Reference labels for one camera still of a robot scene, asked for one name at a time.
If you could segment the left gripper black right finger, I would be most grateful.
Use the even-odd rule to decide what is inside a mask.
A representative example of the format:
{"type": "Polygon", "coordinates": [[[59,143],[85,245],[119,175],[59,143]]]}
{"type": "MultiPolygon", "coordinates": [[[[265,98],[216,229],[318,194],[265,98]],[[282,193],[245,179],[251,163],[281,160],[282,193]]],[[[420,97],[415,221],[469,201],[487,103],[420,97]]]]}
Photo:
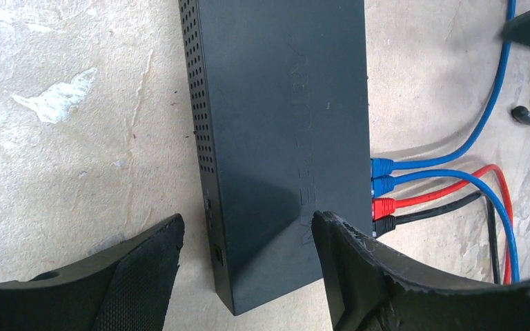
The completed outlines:
{"type": "Polygon", "coordinates": [[[311,229],[334,330],[530,330],[530,279],[497,285],[420,263],[316,212],[311,229]]]}

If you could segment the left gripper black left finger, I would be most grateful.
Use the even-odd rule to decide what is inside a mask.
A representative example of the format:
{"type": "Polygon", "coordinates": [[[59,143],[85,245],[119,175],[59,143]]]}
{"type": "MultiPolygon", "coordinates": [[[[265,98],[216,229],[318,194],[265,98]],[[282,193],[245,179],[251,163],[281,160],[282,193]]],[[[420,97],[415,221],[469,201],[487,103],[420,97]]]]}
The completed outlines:
{"type": "Polygon", "coordinates": [[[162,330],[183,236],[174,214],[78,262],[0,283],[0,330],[162,330]]]}

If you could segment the black network switch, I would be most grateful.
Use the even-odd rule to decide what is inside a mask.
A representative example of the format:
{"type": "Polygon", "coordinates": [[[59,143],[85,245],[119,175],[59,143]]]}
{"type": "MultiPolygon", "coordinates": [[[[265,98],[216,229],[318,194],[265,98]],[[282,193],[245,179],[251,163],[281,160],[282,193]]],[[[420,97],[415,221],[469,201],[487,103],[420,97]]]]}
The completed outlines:
{"type": "Polygon", "coordinates": [[[371,231],[363,1],[180,1],[215,291],[235,316],[322,277],[313,215],[371,231]]]}

